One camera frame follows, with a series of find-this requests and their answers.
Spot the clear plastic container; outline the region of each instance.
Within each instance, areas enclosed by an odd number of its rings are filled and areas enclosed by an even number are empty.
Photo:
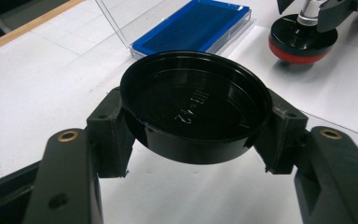
[[[214,0],[97,0],[135,58],[170,50],[216,53],[250,20],[246,6]]]

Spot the black petri dish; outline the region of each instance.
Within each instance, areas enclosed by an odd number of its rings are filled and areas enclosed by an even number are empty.
[[[147,56],[126,71],[120,91],[134,136],[163,157],[193,164],[240,156],[271,112],[269,91],[253,73],[208,53]]]

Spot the blue tray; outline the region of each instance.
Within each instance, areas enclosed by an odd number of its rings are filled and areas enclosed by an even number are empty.
[[[207,51],[250,13],[250,8],[193,0],[132,44],[144,55],[169,50]]]

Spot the white surface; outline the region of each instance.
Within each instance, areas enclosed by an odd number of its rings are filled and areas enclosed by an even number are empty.
[[[269,52],[268,28],[280,17],[276,2],[235,3],[251,7],[252,27],[222,55],[307,112],[309,129],[338,128],[358,145],[358,14],[338,30],[327,58],[299,67]],[[84,128],[133,62],[93,1],[0,48],[0,177],[40,160],[54,133]],[[301,223],[293,175],[265,174],[253,149],[233,161],[195,166],[136,143],[129,171],[101,180],[105,223]]]

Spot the red disc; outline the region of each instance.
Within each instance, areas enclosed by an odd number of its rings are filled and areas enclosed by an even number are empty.
[[[275,45],[272,44],[270,40],[268,40],[269,48],[271,49],[272,53],[275,54],[278,58],[285,62],[289,63],[315,63],[319,60],[321,60],[326,54],[316,55],[316,56],[297,56],[293,54],[289,54],[287,52],[284,52],[281,49],[278,49]]]

